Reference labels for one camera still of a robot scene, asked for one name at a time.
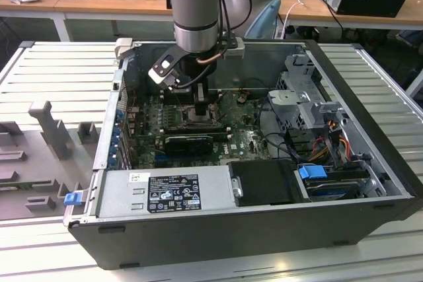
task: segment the floor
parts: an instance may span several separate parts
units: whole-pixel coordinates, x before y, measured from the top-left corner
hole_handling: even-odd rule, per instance
[[[4,18],[0,21],[0,69],[8,61],[8,56],[18,48],[22,40],[59,41],[51,20],[33,18]],[[66,22],[75,41],[115,41],[112,25],[106,20],[69,20]],[[170,40],[173,39],[171,22],[136,22],[118,21],[120,37],[129,36],[136,40]],[[340,41],[339,28],[319,28],[319,42],[336,43]],[[408,48],[395,38],[397,31],[386,36],[382,30],[364,30],[360,38],[349,33],[351,42],[365,44],[366,50],[378,63],[404,88],[417,75],[413,72],[421,55],[416,49]],[[296,32],[287,38],[301,38]]]

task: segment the white cable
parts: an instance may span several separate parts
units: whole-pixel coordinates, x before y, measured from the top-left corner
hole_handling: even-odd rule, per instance
[[[288,10],[288,12],[286,13],[286,17],[285,17],[285,21],[284,21],[284,25],[282,26],[283,27],[283,30],[282,30],[282,35],[281,35],[281,39],[284,39],[285,38],[285,32],[286,32],[286,22],[288,21],[288,17],[289,17],[289,14],[291,13],[291,10],[296,6],[296,5],[305,5],[301,0],[298,0],[298,2],[297,3],[294,3],[292,6],[291,6],[291,8],[289,8],[289,10]]]
[[[281,36],[281,39],[283,40],[284,38],[285,38],[285,31],[286,31],[286,22],[288,21],[288,17],[289,17],[289,14],[291,13],[291,10],[296,6],[296,5],[303,5],[303,6],[305,6],[305,3],[303,3],[301,0],[298,0],[298,2],[297,3],[294,3],[292,6],[291,6],[291,8],[289,8],[289,10],[288,10],[288,12],[286,13],[286,17],[285,17],[285,21],[284,21],[284,25],[282,26],[282,28],[284,28],[283,30],[282,30],[282,36]]]

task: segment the robotic arm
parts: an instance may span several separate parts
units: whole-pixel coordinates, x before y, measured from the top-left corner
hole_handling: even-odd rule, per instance
[[[230,20],[234,18],[233,20],[238,22],[240,19],[237,17],[237,13],[241,12],[244,17],[246,13],[249,13],[244,22],[249,20],[248,23],[251,25],[247,33],[254,33],[251,32],[251,29],[254,29],[253,26],[259,26],[259,29],[262,27],[262,12],[269,5],[268,0],[256,0],[259,4],[255,6],[257,13],[252,15],[254,0],[249,0],[249,9],[245,5],[241,5],[240,8],[239,5],[236,5],[236,1],[172,0],[176,46],[168,49],[152,66],[148,74],[162,89],[191,88],[197,116],[204,116],[210,103],[207,76],[216,70],[217,60],[223,57],[231,46],[237,45],[237,41],[232,38]],[[272,25],[279,9],[280,0],[277,1],[279,1],[278,5],[272,6],[274,13],[271,17]],[[240,30],[245,34],[245,26]],[[178,80],[180,72],[189,76],[191,80],[181,84]]]

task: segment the metal bracket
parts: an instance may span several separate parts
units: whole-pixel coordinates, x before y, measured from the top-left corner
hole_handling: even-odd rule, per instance
[[[241,186],[241,180],[239,179],[238,176],[231,179],[231,185],[232,185],[233,195],[236,198],[242,198],[244,196],[244,193],[243,193],[243,188]]]
[[[179,61],[190,54],[178,46],[171,46],[152,66],[148,75],[161,88],[172,89],[177,83],[179,74],[173,69]]]
[[[310,101],[305,92],[293,92],[291,90],[272,90],[269,92],[269,97],[272,103],[278,106],[298,105]]]
[[[124,59],[132,54],[132,48],[134,44],[132,43],[132,38],[119,38],[116,41],[114,46],[114,53],[116,55],[116,59]]]

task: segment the aluminum workbench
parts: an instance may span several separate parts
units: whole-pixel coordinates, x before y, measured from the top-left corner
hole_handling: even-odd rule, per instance
[[[363,50],[321,47],[422,180],[422,110]],[[100,129],[114,56],[114,43],[104,42],[36,42],[18,49],[0,73],[1,118],[38,129],[27,111],[48,94],[57,110],[53,118],[67,128],[85,120]],[[97,267],[60,216],[2,221],[0,264],[4,281],[421,281],[423,213],[383,225],[355,246],[118,271]]]

